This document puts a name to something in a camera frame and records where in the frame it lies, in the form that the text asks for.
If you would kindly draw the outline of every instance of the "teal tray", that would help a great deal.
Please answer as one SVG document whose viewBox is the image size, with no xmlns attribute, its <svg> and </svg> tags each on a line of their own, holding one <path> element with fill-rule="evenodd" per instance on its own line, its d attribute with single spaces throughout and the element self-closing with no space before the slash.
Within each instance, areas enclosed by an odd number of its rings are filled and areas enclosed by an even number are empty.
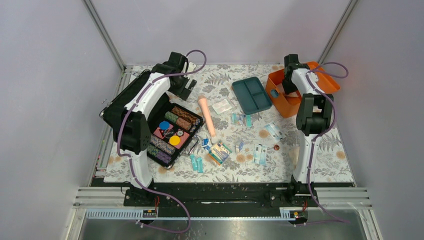
<svg viewBox="0 0 424 240">
<path fill-rule="evenodd" d="M 273 105 L 261 81 L 255 76 L 233 82 L 232 89 L 244 114 L 259 113 Z"/>
</svg>

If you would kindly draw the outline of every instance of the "pill packet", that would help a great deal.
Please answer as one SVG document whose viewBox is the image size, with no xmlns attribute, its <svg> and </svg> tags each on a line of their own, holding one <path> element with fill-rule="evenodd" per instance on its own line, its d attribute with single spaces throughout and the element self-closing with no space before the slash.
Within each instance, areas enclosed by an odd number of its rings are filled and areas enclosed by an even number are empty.
<svg viewBox="0 0 424 240">
<path fill-rule="evenodd" d="M 208 139 L 208 138 L 204 138 L 204 139 L 201 141 L 201 147 L 202 147 L 203 149 L 205 149 L 206 151 L 209 151 L 209 149 L 211 149 L 211 147 L 212 147 L 212 143 L 211 143 L 211 141 L 209 141 L 209 139 Z"/>
<path fill-rule="evenodd" d="M 242 151 L 244 145 L 245 144 L 243 142 L 239 142 L 238 144 L 236 143 L 234 146 L 235 153 L 239 154 Z"/>
<path fill-rule="evenodd" d="M 235 113 L 232 112 L 230 115 L 230 122 L 233 125 L 237 126 L 245 126 L 248 128 L 252 127 L 252 119 L 250 115 L 242 114 L 242 113 Z"/>
<path fill-rule="evenodd" d="M 276 143 L 286 137 L 280 127 L 278 127 L 274 122 L 265 125 L 264 129 L 268 131 L 269 135 L 274 139 L 274 142 Z"/>
<path fill-rule="evenodd" d="M 203 160 L 202 160 L 202 157 L 199 156 L 196 159 L 196 161 L 197 161 L 197 172 L 200 173 L 200 174 L 202 174 L 203 173 Z"/>
<path fill-rule="evenodd" d="M 193 171 L 197 171 L 198 170 L 198 163 L 196 161 L 195 155 L 190 154 L 190 159 L 191 159 L 191 165 L 193 166 Z"/>
<path fill-rule="evenodd" d="M 233 153 L 233 151 L 231 151 L 225 143 L 219 140 L 210 148 L 207 155 L 218 165 L 221 165 L 226 159 L 228 159 L 231 153 Z"/>
</svg>

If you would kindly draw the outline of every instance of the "steel floor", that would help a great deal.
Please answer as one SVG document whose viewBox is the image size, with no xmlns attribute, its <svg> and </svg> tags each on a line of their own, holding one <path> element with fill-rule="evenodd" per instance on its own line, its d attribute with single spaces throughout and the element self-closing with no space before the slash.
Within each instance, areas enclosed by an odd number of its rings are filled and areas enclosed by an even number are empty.
<svg viewBox="0 0 424 240">
<path fill-rule="evenodd" d="M 155 229 L 140 228 L 133 220 L 86 219 L 80 240 L 258 240 L 258 239 L 367 239 L 358 213 L 354 210 L 332 211 L 349 220 L 345 223 L 325 223 L 293 227 L 287 221 L 261 220 L 195 220 L 186 233 L 173 234 Z M 310 210 L 309 220 L 329 219 L 319 210 Z M 186 221 L 156 221 L 155 226 L 182 230 Z"/>
</svg>

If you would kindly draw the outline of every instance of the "cable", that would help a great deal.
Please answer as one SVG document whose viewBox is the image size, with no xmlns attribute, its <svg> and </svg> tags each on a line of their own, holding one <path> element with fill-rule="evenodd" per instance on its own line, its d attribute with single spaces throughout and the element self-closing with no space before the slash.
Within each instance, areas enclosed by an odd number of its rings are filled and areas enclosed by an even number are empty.
<svg viewBox="0 0 424 240">
<path fill-rule="evenodd" d="M 129 184 L 131 184 L 131 182 L 129 182 L 129 181 L 124 181 L 123 183 L 122 183 L 122 185 L 120 186 L 120 193 L 121 194 L 123 194 L 123 195 L 125 195 L 125 193 L 122 191 L 122 187 L 124 186 L 124 184 L 125 183 L 129 183 Z"/>
<path fill-rule="evenodd" d="M 154 212 L 156 213 L 156 218 L 158 217 L 158 206 L 160 202 L 161 202 L 161 199 L 159 198 L 159 196 L 156 196 L 154 198 Z"/>
<path fill-rule="evenodd" d="M 339 65 L 341 66 L 345 71 L 346 71 L 346 75 L 344 76 L 338 76 L 338 75 L 334 75 L 325 71 L 321 71 L 318 70 L 319 68 L 321 68 L 324 65 L 327 64 L 335 64 L 335 65 Z M 313 90 L 315 90 L 317 93 L 321 94 L 324 98 L 326 98 L 331 106 L 332 106 L 332 111 L 334 113 L 334 118 L 333 121 L 331 122 L 329 128 L 327 128 L 327 130 L 321 132 L 320 134 L 316 135 L 313 139 L 312 139 L 312 144 L 311 144 L 311 150 L 310 150 L 310 156 L 309 156 L 309 163 L 307 166 L 307 175 L 306 175 L 306 179 L 307 179 L 307 188 L 309 189 L 309 193 L 312 196 L 313 201 L 316 203 L 316 205 L 318 205 L 318 207 L 320 207 L 322 209 L 322 211 L 324 211 L 326 214 L 328 214 L 329 216 L 331 216 L 334 219 L 329 219 L 329 220 L 322 220 L 322 221 L 314 221 L 314 222 L 310 222 L 310 223 L 305 223 L 305 224 L 300 224 L 300 226 L 307 226 L 307 225 L 314 225 L 314 224 L 323 224 L 323 223 L 330 223 L 330 222 L 337 222 L 337 223 L 345 223 L 345 224 L 350 224 L 351 222 L 349 220 L 343 219 L 341 217 L 335 216 L 334 214 L 330 213 L 324 206 L 322 206 L 314 197 L 314 194 L 312 192 L 312 188 L 311 188 L 311 167 L 312 167 L 312 158 L 314 156 L 314 149 L 315 149 L 315 141 L 319 138 L 322 137 L 324 134 L 328 133 L 336 124 L 336 119 L 337 119 L 337 111 L 336 111 L 336 106 L 334 104 L 334 102 L 331 100 L 331 98 L 329 96 L 327 96 L 327 94 L 325 94 L 324 92 L 320 91 L 319 89 L 317 89 L 315 87 L 314 84 L 312 84 L 311 79 L 309 78 L 308 74 L 309 73 L 322 73 L 322 74 L 326 74 L 328 76 L 334 77 L 334 78 L 339 78 L 339 79 L 344 79 L 349 75 L 349 71 L 348 69 L 341 63 L 338 62 L 334 62 L 334 61 L 329 61 L 326 63 L 323 63 L 317 67 L 315 67 L 312 70 L 309 70 L 306 72 L 306 80 L 308 82 L 308 84 L 311 86 L 311 88 Z"/>
<path fill-rule="evenodd" d="M 302 207 L 302 212 L 304 212 L 307 208 L 308 208 L 308 201 L 304 201 L 303 207 Z"/>
<path fill-rule="evenodd" d="M 185 233 L 185 232 L 187 232 L 190 229 L 190 226 L 192 225 L 192 220 L 190 218 L 190 214 L 189 214 L 189 211 L 187 210 L 186 206 L 180 200 L 178 200 L 176 197 L 174 197 L 174 196 L 172 196 L 170 194 L 167 194 L 167 193 L 164 193 L 164 192 L 160 192 L 160 191 L 155 191 L 155 190 L 152 190 L 152 189 L 149 189 L 149 188 L 143 186 L 143 184 L 137 178 L 136 173 L 134 172 L 133 158 L 131 157 L 131 155 L 129 153 L 121 153 L 120 146 L 121 146 L 122 134 L 123 134 L 123 131 L 124 131 L 125 124 L 127 123 L 128 117 L 130 116 L 131 112 L 134 110 L 134 108 L 136 107 L 136 105 L 139 103 L 139 101 L 143 97 L 143 95 L 152 86 L 152 84 L 154 84 L 157 81 L 159 81 L 161 79 L 164 79 L 164 78 L 194 74 L 194 73 L 199 72 L 200 70 L 202 70 L 205 67 L 205 65 L 206 65 L 206 54 L 203 51 L 198 50 L 198 49 L 191 50 L 185 56 L 188 57 L 191 53 L 194 53 L 194 52 L 201 53 L 203 55 L 203 57 L 204 57 L 203 65 L 201 67 L 199 67 L 198 69 L 196 69 L 194 71 L 191 71 L 191 72 L 185 72 L 185 73 L 184 72 L 180 72 L 180 73 L 171 73 L 171 74 L 162 75 L 160 77 L 155 78 L 153 81 L 151 81 L 151 83 L 149 83 L 141 91 L 140 96 L 138 96 L 137 99 L 136 99 L 136 103 L 134 103 L 129 108 L 128 112 L 123 117 L 122 124 L 121 124 L 120 129 L 119 129 L 119 134 L 118 134 L 118 139 L 117 139 L 117 147 L 116 147 L 117 148 L 116 151 L 117 151 L 118 156 L 120 156 L 120 157 L 128 157 L 129 158 L 128 160 L 129 160 L 129 168 L 130 168 L 130 171 L 131 171 L 131 175 L 134 178 L 135 182 L 143 190 L 148 191 L 148 192 L 153 193 L 153 194 L 163 195 L 163 196 L 166 196 L 166 197 L 170 197 L 171 199 L 175 200 L 184 209 L 185 213 L 187 214 L 187 218 L 188 218 L 188 225 L 187 225 L 187 228 L 184 229 L 184 230 L 178 230 L 178 231 L 176 231 L 176 230 L 170 230 L 170 229 L 166 229 L 166 228 L 162 228 L 162 227 L 157 227 L 157 226 L 152 226 L 152 225 L 147 225 L 147 224 L 143 224 L 143 223 L 141 224 L 141 227 L 146 226 L 146 227 L 151 228 L 151 229 L 162 230 L 162 231 L 165 231 L 165 232 L 168 232 L 168 233 L 173 233 L 173 234 L 182 234 L 182 233 Z"/>
<path fill-rule="evenodd" d="M 187 70 L 189 70 L 189 60 L 186 58 L 185 59 L 185 63 L 187 63 L 187 65 L 185 66 L 185 72 L 187 73 Z"/>
</svg>

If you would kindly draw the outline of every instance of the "blue poker chip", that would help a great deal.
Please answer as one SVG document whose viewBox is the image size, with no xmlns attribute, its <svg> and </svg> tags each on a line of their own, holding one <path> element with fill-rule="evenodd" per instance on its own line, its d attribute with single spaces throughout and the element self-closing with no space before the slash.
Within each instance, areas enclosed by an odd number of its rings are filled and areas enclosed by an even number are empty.
<svg viewBox="0 0 424 240">
<path fill-rule="evenodd" d="M 159 128 L 160 128 L 161 130 L 167 130 L 167 129 L 169 129 L 169 128 L 170 128 L 170 123 L 169 123 L 169 122 L 167 122 L 167 121 L 163 121 L 163 122 L 161 122 L 161 123 L 159 124 Z"/>
</svg>

